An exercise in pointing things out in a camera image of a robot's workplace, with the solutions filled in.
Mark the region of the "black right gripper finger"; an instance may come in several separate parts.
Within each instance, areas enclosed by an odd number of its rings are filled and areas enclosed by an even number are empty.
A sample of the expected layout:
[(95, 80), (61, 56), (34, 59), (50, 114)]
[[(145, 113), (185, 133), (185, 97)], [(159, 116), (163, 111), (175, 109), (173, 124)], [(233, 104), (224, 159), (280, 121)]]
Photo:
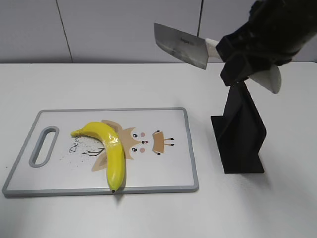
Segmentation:
[(231, 86), (237, 82), (246, 80), (254, 73), (268, 69), (268, 59), (248, 56), (245, 54), (235, 54), (226, 61), (220, 77), (225, 86)]

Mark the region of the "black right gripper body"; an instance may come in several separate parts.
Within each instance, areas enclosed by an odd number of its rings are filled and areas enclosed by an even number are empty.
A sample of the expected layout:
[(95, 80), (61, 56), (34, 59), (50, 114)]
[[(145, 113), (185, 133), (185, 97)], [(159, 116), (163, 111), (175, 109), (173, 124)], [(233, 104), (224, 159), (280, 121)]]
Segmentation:
[(257, 0), (248, 21), (223, 36), (216, 50), (224, 62), (238, 57), (251, 65), (280, 66), (316, 34), (315, 0)]

